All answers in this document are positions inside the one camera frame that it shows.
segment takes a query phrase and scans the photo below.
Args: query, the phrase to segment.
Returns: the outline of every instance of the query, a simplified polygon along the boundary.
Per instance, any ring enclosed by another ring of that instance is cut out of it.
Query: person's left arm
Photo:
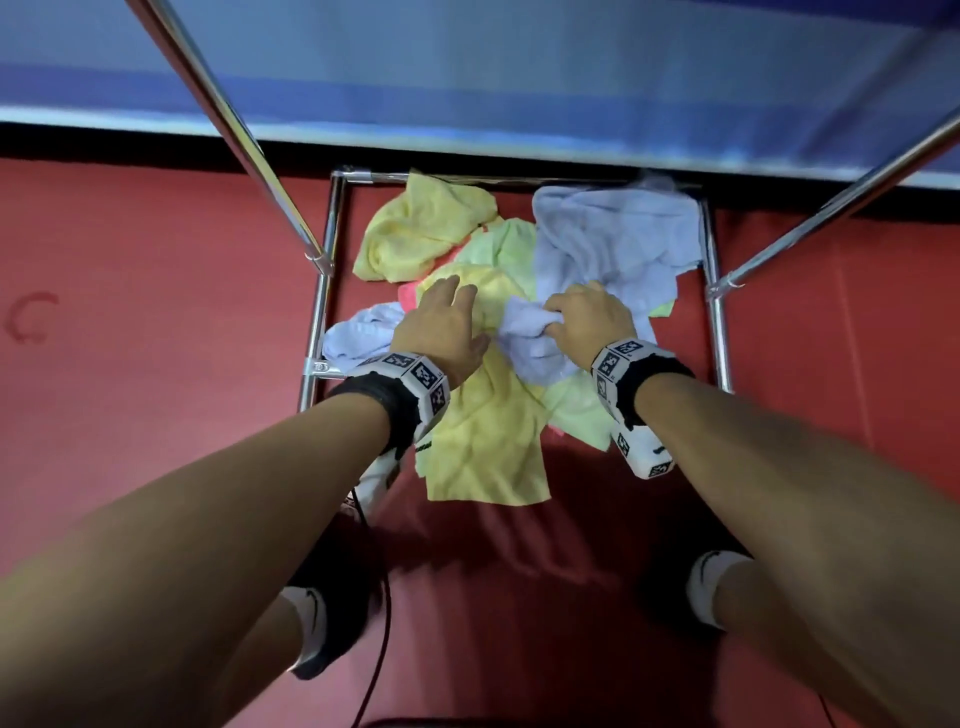
[[[454,302],[457,284],[427,291],[393,345],[430,357],[451,389],[485,348],[476,289]],[[0,716],[162,700],[216,669],[389,438],[379,402],[343,394],[94,512],[0,582]]]

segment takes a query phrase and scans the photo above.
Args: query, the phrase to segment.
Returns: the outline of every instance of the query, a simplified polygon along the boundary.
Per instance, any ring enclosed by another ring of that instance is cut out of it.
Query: person's right arm
[[[547,302],[584,369],[636,336],[599,284]],[[865,449],[687,376],[650,377],[636,413],[794,608],[906,724],[960,723],[960,505]]]

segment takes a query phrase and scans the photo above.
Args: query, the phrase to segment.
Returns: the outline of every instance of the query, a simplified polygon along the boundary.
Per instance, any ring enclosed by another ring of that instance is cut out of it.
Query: person's left hand
[[[394,331],[391,352],[422,354],[440,367],[456,389],[477,371],[490,336],[473,336],[475,285],[459,291],[460,277],[440,279],[420,297],[420,305],[408,313]]]

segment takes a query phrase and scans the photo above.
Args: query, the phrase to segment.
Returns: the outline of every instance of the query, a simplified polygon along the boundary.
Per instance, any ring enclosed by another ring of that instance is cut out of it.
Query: blue towel
[[[334,325],[324,335],[324,359],[346,374],[364,359],[385,353],[401,321],[403,308],[399,302],[365,308],[348,321]]]
[[[634,316],[637,335],[656,342],[648,314],[677,298],[677,276],[702,259],[700,209],[679,192],[643,182],[616,189],[543,187],[534,195],[534,273],[539,303],[511,299],[497,333],[517,375],[550,385],[576,365],[543,335],[560,314],[541,305],[573,283],[599,280]]]

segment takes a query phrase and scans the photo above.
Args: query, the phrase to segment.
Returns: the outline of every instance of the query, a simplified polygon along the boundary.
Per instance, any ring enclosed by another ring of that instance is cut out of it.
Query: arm
[[[636,336],[599,284],[547,305],[564,315],[548,333],[585,369]],[[921,706],[932,724],[960,717],[956,503],[862,448],[686,376],[650,377],[635,408],[838,660],[910,724]]]
[[[439,281],[397,328],[455,387],[485,342],[476,289]],[[0,722],[142,720],[189,704],[317,541],[390,422],[357,394],[326,400],[93,513],[0,582]]]

